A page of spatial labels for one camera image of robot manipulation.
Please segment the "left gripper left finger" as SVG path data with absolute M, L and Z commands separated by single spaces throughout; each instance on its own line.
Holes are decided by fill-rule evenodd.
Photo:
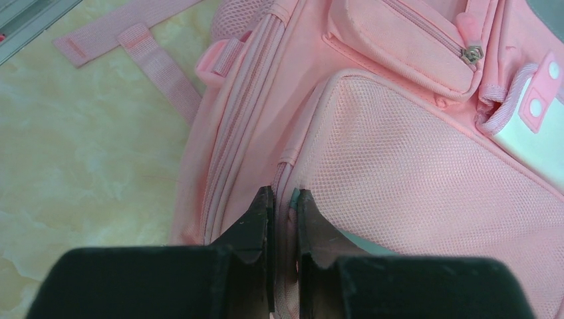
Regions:
M 260 187 L 247 211 L 211 245 L 229 249 L 225 318 L 269 318 L 275 310 L 275 197 Z

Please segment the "pink student backpack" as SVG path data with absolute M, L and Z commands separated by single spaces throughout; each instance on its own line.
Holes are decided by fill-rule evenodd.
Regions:
M 395 253 L 501 260 L 563 317 L 562 1 L 223 1 L 200 96 L 151 28 L 191 1 L 131 1 L 54 40 L 120 47 L 191 130 L 170 242 L 207 245 L 275 195 L 275 315 L 298 315 L 297 191 Z

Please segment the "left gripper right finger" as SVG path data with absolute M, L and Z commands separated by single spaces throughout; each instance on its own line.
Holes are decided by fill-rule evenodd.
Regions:
M 341 284 L 341 257 L 369 257 L 319 211 L 308 189 L 297 198 L 300 318 L 349 318 Z

